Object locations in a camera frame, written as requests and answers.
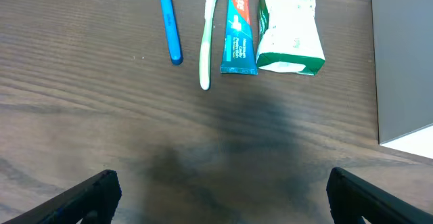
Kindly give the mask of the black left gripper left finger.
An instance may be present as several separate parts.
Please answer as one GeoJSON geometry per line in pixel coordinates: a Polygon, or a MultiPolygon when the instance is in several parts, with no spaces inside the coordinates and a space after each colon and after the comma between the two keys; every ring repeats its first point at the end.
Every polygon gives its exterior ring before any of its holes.
{"type": "Polygon", "coordinates": [[[117,172],[106,169],[8,223],[111,223],[121,196],[117,172]]]}

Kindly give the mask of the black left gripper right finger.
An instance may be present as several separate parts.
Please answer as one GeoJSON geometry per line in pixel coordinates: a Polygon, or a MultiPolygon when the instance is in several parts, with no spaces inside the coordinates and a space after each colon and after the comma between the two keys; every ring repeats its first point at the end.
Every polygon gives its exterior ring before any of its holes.
{"type": "Polygon", "coordinates": [[[331,170],[326,192],[335,224],[432,222],[431,214],[340,167],[331,170]]]}

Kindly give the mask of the blue disposable razor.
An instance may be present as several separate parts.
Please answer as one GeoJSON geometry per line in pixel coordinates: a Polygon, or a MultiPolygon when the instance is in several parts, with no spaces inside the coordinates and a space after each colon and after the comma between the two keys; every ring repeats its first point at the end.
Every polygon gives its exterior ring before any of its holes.
{"type": "Polygon", "coordinates": [[[172,64],[178,66],[183,62],[183,54],[181,50],[181,42],[177,29],[173,3],[172,0],[160,0],[160,4],[164,19],[164,27],[166,31],[166,40],[170,59],[172,64]]]}

